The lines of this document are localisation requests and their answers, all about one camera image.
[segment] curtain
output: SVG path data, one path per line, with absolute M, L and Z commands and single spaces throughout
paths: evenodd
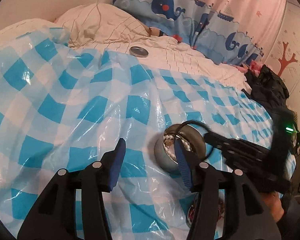
M 189 44 L 214 63 L 266 58 L 286 0 L 113 0 L 149 27 Z

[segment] blue and white checkered tablecloth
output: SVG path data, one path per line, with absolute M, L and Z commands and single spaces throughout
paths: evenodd
M 127 151 L 118 184 L 104 194 L 113 239 L 185 239 L 193 195 L 181 177 L 156 164 L 158 134 L 196 119 L 224 136 L 269 147 L 270 116 L 243 92 L 207 77 L 149 69 L 112 51 L 75 51 L 68 38 L 64 29 L 50 28 L 0 48 L 0 219 L 16 236 L 58 169 L 83 169 L 122 137 Z M 227 170 L 217 150 L 209 162 Z M 294 168 L 289 156 L 290 175 Z M 77 191 L 83 237 L 80 201 Z

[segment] black cable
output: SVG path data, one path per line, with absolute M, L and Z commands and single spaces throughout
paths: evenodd
M 204 122 L 199 122 L 197 120 L 189 120 L 189 121 L 183 122 L 182 124 L 180 124 L 178 126 L 178 128 L 176 129 L 176 133 L 174 135 L 174 140 L 176 140 L 177 135 L 180 135 L 180 130 L 188 124 L 194 124 L 194 125 L 200 126 L 201 128 L 204 128 L 207 132 L 211 132 L 210 127 L 208 125 L 206 125 Z M 214 149 L 214 147 L 212 146 L 210 152 L 201 160 L 202 162 L 207 160 L 211 156 L 213 149 Z

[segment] tree wall decal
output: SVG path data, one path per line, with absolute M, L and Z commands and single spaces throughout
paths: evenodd
M 278 73 L 278 76 L 281 76 L 282 72 L 284 71 L 284 69 L 292 62 L 298 62 L 298 60 L 295 59 L 296 54 L 293 53 L 292 58 L 290 60 L 286 59 L 286 50 L 288 47 L 289 43 L 285 43 L 283 42 L 283 54 L 282 54 L 282 58 L 279 58 L 279 62 L 280 62 L 280 71 Z

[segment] bed sheet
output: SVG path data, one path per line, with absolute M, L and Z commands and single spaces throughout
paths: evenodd
M 211 78 L 149 68 L 123 53 L 73 50 L 68 38 L 65 29 L 50 28 L 0 47 L 1 221 L 16 236 L 58 169 L 82 169 L 124 138 L 118 184 L 104 194 L 113 239 L 185 239 L 193 195 L 180 176 L 155 162 L 162 131 L 196 119 L 226 137 L 269 147 L 270 116 L 243 92 Z M 208 162 L 228 170 L 219 150 Z M 289 176 L 294 167 L 290 155 Z M 78 191 L 76 226 L 83 237 L 80 201 Z M 215 237 L 221 234 L 222 220 Z
M 58 18 L 56 24 L 70 32 L 69 46 L 104 49 L 129 53 L 132 46 L 148 50 L 149 56 L 139 62 L 152 68 L 209 76 L 225 86 L 250 93 L 243 73 L 236 68 L 215 65 L 197 50 L 180 41 L 179 37 L 149 37 L 142 24 L 127 12 L 110 4 L 91 4 L 72 8 Z

